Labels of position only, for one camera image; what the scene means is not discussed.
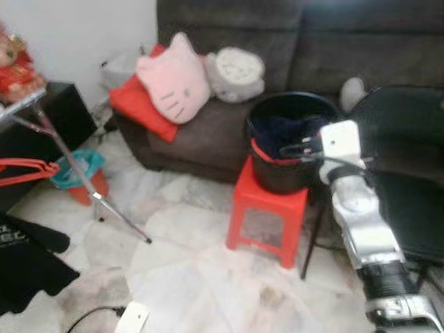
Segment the gray sofa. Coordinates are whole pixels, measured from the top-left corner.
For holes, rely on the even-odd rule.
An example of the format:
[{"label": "gray sofa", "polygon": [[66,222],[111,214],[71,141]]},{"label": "gray sofa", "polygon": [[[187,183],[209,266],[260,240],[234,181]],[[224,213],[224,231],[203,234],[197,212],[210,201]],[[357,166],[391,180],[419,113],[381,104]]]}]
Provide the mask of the gray sofa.
[{"label": "gray sofa", "polygon": [[[337,103],[343,82],[361,76],[383,85],[443,86],[442,0],[157,0],[159,43],[177,31],[200,54],[238,46],[266,64],[266,93],[322,94]],[[248,154],[244,121],[256,100],[211,99],[180,127],[172,144],[116,114],[135,157],[233,181]]]}]

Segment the black chair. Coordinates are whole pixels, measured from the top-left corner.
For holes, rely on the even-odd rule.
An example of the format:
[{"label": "black chair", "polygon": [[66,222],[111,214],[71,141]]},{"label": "black chair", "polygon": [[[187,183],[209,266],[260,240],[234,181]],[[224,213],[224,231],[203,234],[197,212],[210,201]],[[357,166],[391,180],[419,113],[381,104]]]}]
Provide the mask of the black chair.
[{"label": "black chair", "polygon": [[[379,88],[358,103],[351,119],[359,125],[362,155],[373,158],[368,167],[381,213],[406,258],[420,265],[421,284],[430,266],[444,265],[444,89]],[[315,220],[302,279],[326,211]]]}]

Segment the metal tripod stand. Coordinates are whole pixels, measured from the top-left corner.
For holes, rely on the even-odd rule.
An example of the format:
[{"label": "metal tripod stand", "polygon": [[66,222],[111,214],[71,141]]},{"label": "metal tripod stand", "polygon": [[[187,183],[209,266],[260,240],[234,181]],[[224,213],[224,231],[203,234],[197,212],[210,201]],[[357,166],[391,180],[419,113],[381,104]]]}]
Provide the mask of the metal tripod stand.
[{"label": "metal tripod stand", "polygon": [[[150,244],[152,242],[151,238],[148,237],[145,232],[137,227],[133,222],[131,222],[128,218],[126,218],[125,215],[123,215],[114,205],[106,201],[106,199],[96,191],[94,188],[94,185],[91,183],[89,178],[85,175],[85,172],[83,171],[82,167],[78,165],[76,159],[72,155],[71,151],[67,147],[67,145],[64,143],[61,136],[58,134],[57,130],[54,128],[53,124],[45,114],[45,112],[42,109],[42,106],[39,103],[39,100],[46,94],[45,89],[41,89],[34,94],[31,94],[29,97],[25,98],[24,100],[17,102],[15,104],[12,104],[11,106],[7,107],[4,112],[0,114],[0,122],[4,121],[5,119],[12,119],[13,121],[16,121],[20,125],[23,125],[37,133],[42,133],[45,135],[50,136],[55,144],[58,146],[58,148],[62,151],[63,155],[66,157],[68,163],[71,165],[71,168],[74,170],[74,172],[77,174],[77,176],[80,178],[80,181],[85,186],[86,190],[89,193],[89,197],[92,199],[94,203],[94,215],[96,217],[97,209],[99,205],[102,205],[106,207],[108,210],[110,210],[115,216],[119,218],[119,220],[123,221],[124,223],[128,224],[132,229],[134,229],[136,232],[138,232],[141,236],[143,236],[146,243]],[[37,115],[38,119],[40,120],[40,125],[33,123],[31,121],[28,121],[26,119],[23,119],[17,115],[20,110],[23,110],[24,108],[31,108],[31,110]]]}]

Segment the white wall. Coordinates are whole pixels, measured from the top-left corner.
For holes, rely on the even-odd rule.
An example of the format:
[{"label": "white wall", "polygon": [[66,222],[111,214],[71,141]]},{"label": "white wall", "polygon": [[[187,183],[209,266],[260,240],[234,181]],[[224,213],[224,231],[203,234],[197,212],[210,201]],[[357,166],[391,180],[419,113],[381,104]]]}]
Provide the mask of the white wall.
[{"label": "white wall", "polygon": [[1,0],[0,20],[48,79],[74,81],[92,108],[107,96],[99,65],[157,40],[156,0]]}]

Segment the red stool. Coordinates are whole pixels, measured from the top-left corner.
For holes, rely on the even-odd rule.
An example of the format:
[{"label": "red stool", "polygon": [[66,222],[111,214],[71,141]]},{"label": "red stool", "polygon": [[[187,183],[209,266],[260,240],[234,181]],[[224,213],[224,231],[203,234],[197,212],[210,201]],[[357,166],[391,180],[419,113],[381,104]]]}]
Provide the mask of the red stool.
[{"label": "red stool", "polygon": [[[256,245],[280,256],[283,267],[293,268],[307,194],[308,189],[302,189],[294,194],[286,195],[273,194],[264,190],[255,180],[253,160],[251,156],[248,157],[234,189],[233,211],[227,235],[227,247],[234,250],[239,243]],[[282,248],[241,236],[242,223],[248,208],[273,212],[279,214],[284,219]]]}]

